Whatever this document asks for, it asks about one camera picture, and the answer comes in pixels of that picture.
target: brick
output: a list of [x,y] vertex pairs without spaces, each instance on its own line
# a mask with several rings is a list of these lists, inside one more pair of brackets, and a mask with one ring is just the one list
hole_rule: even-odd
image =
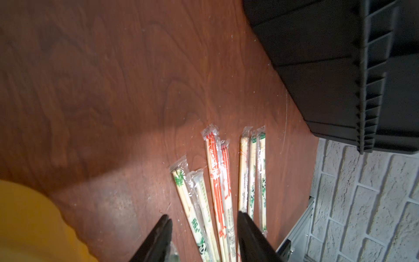
[[343,254],[353,260],[357,259],[359,251],[361,250],[362,241],[368,228],[375,197],[375,191],[357,187],[341,250]]
[[410,198],[419,201],[419,173],[416,175],[415,186],[412,190],[412,194],[410,195]]
[[384,258],[385,249],[370,239],[364,239],[361,256],[358,262],[381,262]]
[[386,243],[390,241],[401,213],[403,198],[410,192],[417,173],[417,159],[393,155],[378,200],[371,228],[372,237]]
[[347,260],[346,258],[344,258],[343,256],[339,256],[338,257],[338,262],[351,262],[349,260]]
[[313,180],[311,181],[310,196],[316,198],[318,192],[318,183],[320,180],[320,168],[323,165],[325,140],[319,140],[317,145],[316,165],[314,166]]
[[319,191],[316,199],[316,209],[314,211],[312,234],[323,240],[326,234],[327,220],[330,214],[335,188],[335,178],[322,174],[320,177]]
[[322,261],[336,261],[340,242],[343,234],[343,226],[329,220],[324,249],[321,256]]
[[345,147],[331,215],[342,224],[346,223],[352,204],[351,196],[357,182],[357,174],[362,168],[362,159],[355,147]]
[[319,240],[313,237],[310,237],[310,242],[308,243],[307,255],[311,257],[312,259],[314,259],[315,261],[320,262],[322,246],[323,244]]
[[324,172],[334,176],[338,174],[344,147],[345,144],[327,140],[326,153],[323,162]]
[[379,190],[385,171],[387,170],[387,161],[389,157],[389,153],[380,151],[366,154],[360,183]]
[[411,262],[419,251],[419,205],[407,203],[385,261]]

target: green printed chopstick wrapper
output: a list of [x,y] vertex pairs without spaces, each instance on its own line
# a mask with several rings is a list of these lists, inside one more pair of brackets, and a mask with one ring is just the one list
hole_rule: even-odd
[[199,206],[201,208],[202,218],[204,220],[204,227],[208,237],[208,246],[211,250],[212,257],[215,262],[220,262],[220,255],[218,254],[217,240],[214,234],[214,227],[212,226],[210,205],[208,204],[207,189],[204,181],[204,171],[199,169],[192,171],[191,178],[194,182],[195,194],[198,198]]
[[255,182],[256,182],[256,134],[250,138],[250,161],[249,161],[249,201],[247,205],[247,214],[253,219],[255,209]]
[[266,228],[266,133],[265,127],[257,131],[257,161],[258,161],[258,180],[259,180],[259,227],[262,234],[267,236]]

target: wood grain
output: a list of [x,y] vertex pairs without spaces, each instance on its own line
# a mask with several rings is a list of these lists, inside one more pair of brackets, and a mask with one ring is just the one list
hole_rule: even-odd
[[266,125],[274,248],[308,203],[318,139],[240,0],[0,1],[0,114],[0,178],[48,196],[100,261],[127,261],[163,213],[200,260],[168,167],[206,166],[209,123],[231,139],[235,210],[240,134]]

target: wrapped chopsticks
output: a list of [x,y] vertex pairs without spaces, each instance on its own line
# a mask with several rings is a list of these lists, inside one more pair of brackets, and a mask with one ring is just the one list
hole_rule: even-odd
[[209,125],[202,132],[207,151],[209,179],[211,183],[212,201],[214,203],[215,222],[218,230],[218,241],[220,243],[220,253],[222,262],[229,261],[229,248],[226,234],[226,221],[224,214],[224,197],[223,197],[223,177],[220,169],[220,138],[218,137],[218,129],[214,125]]
[[230,261],[236,261],[236,247],[234,234],[233,198],[231,196],[230,183],[230,157],[228,154],[229,140],[221,141],[221,167],[224,176],[224,210],[227,224],[227,241],[229,246]]
[[200,216],[199,208],[195,208],[192,204],[189,192],[187,189],[187,183],[185,174],[188,173],[188,163],[186,156],[179,159],[169,168],[170,173],[173,175],[173,179],[176,183],[176,189],[181,199],[186,218],[188,219],[189,226],[192,230],[195,242],[198,246],[199,254],[201,255],[203,262],[212,261],[209,252],[207,251],[208,240],[205,232],[202,230],[202,217]]
[[208,204],[207,189],[205,187],[203,170],[192,171],[192,181],[194,182],[195,194],[198,197],[199,206],[201,208],[202,218],[204,220],[205,231],[208,236],[208,245],[211,250],[214,262],[220,262],[220,255],[218,254],[217,241],[214,235],[214,228],[212,226],[210,205]]
[[256,134],[250,138],[250,161],[249,161],[249,192],[247,214],[253,219],[255,209],[255,182],[256,182]]
[[266,237],[268,231],[266,229],[266,159],[265,159],[265,127],[259,128],[257,131],[257,161],[258,161],[258,177],[259,177],[259,227],[262,234]]
[[[252,127],[245,127],[240,138],[240,165],[239,165],[239,188],[238,188],[238,210],[247,212],[247,193],[248,193],[248,157],[249,157],[249,140],[250,130]],[[240,257],[240,245],[237,243],[237,257]]]

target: wooden table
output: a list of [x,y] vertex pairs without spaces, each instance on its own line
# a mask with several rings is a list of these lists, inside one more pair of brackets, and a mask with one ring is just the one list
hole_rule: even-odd
[[0,178],[47,195],[100,261],[127,261],[164,213],[181,260],[200,260],[168,167],[206,166],[209,123],[231,139],[235,210],[240,134],[266,125],[276,248],[308,203],[318,139],[240,0],[1,1]]

